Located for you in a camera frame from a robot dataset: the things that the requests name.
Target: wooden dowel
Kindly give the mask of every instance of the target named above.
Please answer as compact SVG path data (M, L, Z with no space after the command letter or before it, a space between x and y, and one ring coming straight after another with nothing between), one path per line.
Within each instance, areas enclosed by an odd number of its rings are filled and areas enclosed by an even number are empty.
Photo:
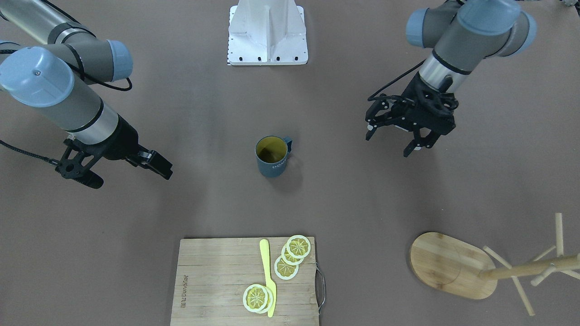
M528 262L513 266L511 269L507 267L488 269L482 271L479 277L483 280L500 280L511 276L537 275L543 272L550 264L556 265L556 271L580 269L580 253L572 256Z
M540 275L534 277L531 281L532 286L537 287L543 280L546 279L550 274L556 271L556 266L554 264L550 264L547 269L545 269Z
M486 253L488 253L490 256L492 256L493 258L495 258L497 261L499 261L505 267L507 267L509 269L512 268L512 264L508 263L504 258L501 258L501 256L499 256L498 253L495 252L495 251L493 251L490 247L485 246L485 247L483 247L483 250Z
M562 230L562 213L556 213L556 256L564 256L564 232Z
M575 271L572 270L561 270L562 273L569 275L571 277L577 278L580 280L580 274L576 273Z
M548 249L548 250L544 251L543 253L540 253L538 256L534 257L534 258L533 258L531 261L532 261L532 262L535 262L536 260L540 260L540 259L542 259L542 258L543 258L545 255L549 254L549 253L550 253L552 250L554 250L554 249L556 249L556 246L555 246L555 245L552 245L552 246L550 247L550 249Z
M520 294L520 298L524 302L525 309L528 310L528 314L530 316L536 315L536 313L534 312L534 309L532 308L532 304L530 303L530 300L528 299L528 296L525 295L524 288L521 287L520 280L515 276L512 276L512 280L513 280L513 283L516 285L517 293Z

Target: mug rim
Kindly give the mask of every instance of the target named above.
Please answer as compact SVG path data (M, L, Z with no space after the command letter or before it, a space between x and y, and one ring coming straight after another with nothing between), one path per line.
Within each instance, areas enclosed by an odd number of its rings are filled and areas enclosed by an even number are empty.
M264 139L266 139L266 138L269 138L269 137L274 137L274 138L278 138L278 139L282 140L282 142L284 143L284 146L286 147L286 154L284 155L284 157L282 157L282 158L281 158L279 161L277 161L277 162L274 162L274 163L268 163L268 162L266 162L266 161L262 160L262 159L261 159L261 158L258 156L258 144L259 144L259 143L260 143L262 140L264 140ZM257 159L258 159L260 162L262 162L262 163L264 163L264 164L274 164L274 165L275 165L275 164L279 164L279 163L280 163L280 162L282 162L282 161L283 161L285 158L287 158L287 157L288 157L288 154L289 154L289 152L288 152L288 144L286 144L286 141L285 141L285 140L284 140L282 137L279 137L279 136L273 136L273 135L270 135L270 136L264 136L264 137L262 137L260 140L258 140L258 142L256 143L256 147L254 147L254 153L256 154L256 158L257 158Z

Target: knife handle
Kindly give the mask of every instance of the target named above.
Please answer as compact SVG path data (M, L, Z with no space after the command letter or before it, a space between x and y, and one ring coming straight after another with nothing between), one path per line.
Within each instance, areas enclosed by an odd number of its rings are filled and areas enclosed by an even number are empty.
M260 254L262 256L266 279L272 279L272 274L270 274L270 243L267 239L260 240Z

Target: wooden mug tree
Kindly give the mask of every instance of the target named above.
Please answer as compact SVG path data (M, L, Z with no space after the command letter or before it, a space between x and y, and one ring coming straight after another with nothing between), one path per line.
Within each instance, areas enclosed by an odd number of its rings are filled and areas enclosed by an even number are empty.
M542 259L554 249L555 258ZM487 254L504 267L495 268ZM580 280L580 274L572 271L580 269L580 253L564 256L561 213L556 213L556 245L522 265L512 266L487 246L481 250L437 232L415 239L410 258L413 271L423 283L470 299L487 298L495 291L498 280L511 278L530 316L535 313L518 277L536 275L531 281L533 286L556 271Z

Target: white metal bracket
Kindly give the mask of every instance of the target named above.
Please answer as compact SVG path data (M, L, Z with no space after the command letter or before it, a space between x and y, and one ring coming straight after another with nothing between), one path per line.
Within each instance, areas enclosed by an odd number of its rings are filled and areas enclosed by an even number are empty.
M229 33L233 66L308 62L304 9L294 0L240 0L230 9Z

